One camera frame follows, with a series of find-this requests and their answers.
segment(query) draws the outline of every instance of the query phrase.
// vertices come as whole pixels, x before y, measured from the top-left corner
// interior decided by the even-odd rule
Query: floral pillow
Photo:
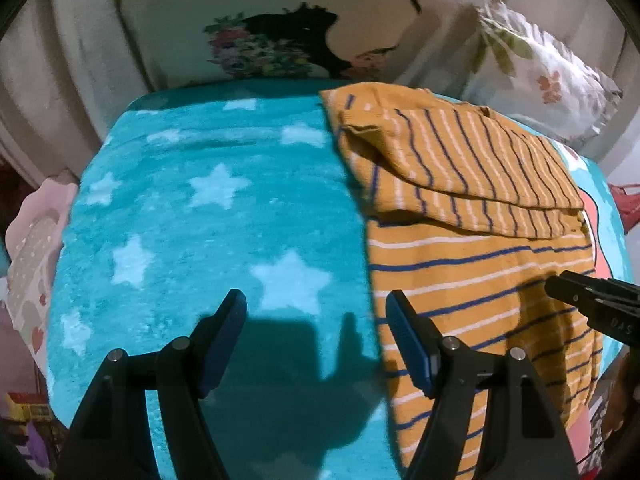
[[[476,10],[479,44],[462,98],[577,151],[597,136],[622,98],[616,84],[502,1]]]

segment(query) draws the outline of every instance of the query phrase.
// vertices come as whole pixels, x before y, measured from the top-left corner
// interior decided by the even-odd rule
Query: clothing
[[[582,200],[553,144],[423,89],[362,83],[321,95],[372,206],[369,271],[402,462],[433,401],[413,386],[385,321],[396,288],[473,349],[524,348],[569,425],[592,393],[602,336],[544,292],[549,275],[593,272]],[[486,398],[474,401],[461,478],[473,475]]]

